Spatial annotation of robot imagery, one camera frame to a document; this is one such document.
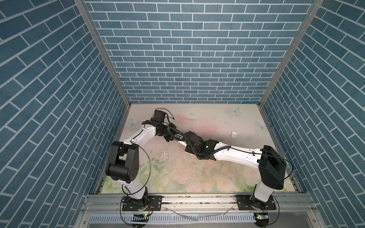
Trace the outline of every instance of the blue brick wall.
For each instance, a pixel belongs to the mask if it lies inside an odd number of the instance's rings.
[[[311,3],[87,0],[133,103],[258,103]]]
[[[0,1],[0,227],[69,227],[125,105],[73,0]]]
[[[325,0],[264,104],[327,227],[364,227],[365,1]]]

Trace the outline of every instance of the side wall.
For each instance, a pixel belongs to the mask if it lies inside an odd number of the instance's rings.
[[[134,103],[255,103],[312,0],[87,0]]]
[[[364,12],[325,0],[264,104],[328,227],[364,227]]]
[[[74,225],[124,109],[73,0],[0,1],[0,227]]]

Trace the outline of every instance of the brick wall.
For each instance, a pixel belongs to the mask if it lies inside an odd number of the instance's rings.
[[[0,1],[0,227],[74,225],[124,109],[73,0]]]
[[[87,0],[133,103],[258,103],[311,3]]]
[[[327,227],[364,227],[365,1],[325,0],[264,109]]]

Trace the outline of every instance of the floral tablecloth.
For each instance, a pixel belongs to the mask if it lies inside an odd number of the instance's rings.
[[[203,140],[209,138],[245,148],[275,148],[256,105],[252,104],[133,104],[120,141],[139,130],[141,123],[149,120],[156,108],[166,108],[182,132],[193,131]],[[230,137],[231,132],[238,137]],[[163,137],[154,137],[145,145],[151,162],[151,177],[147,183],[150,193],[193,192],[252,192],[260,180],[260,174],[245,165],[228,161],[198,160],[184,151],[177,142],[166,142]],[[145,183],[149,162],[139,150],[138,177]],[[282,191],[294,191],[291,180],[286,179]],[[122,186],[107,177],[102,188],[104,194],[123,193]]]

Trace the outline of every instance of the white robotic arm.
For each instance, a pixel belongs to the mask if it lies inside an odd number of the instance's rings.
[[[185,151],[195,154],[198,159],[212,159],[218,161],[230,161],[256,169],[261,180],[255,187],[251,197],[252,206],[262,209],[275,189],[282,189],[284,184],[284,174],[286,164],[270,146],[264,149],[249,149],[234,147],[215,140],[203,141],[194,132],[180,134],[176,126],[169,122],[164,123],[165,112],[155,110],[151,120],[143,122],[135,134],[122,142],[114,142],[109,153],[106,174],[112,179],[124,184],[134,200],[140,200],[141,207],[145,205],[143,199],[147,196],[147,188],[139,178],[136,178],[138,163],[138,147],[142,147],[154,136],[163,136],[168,142],[177,140],[185,146]]]

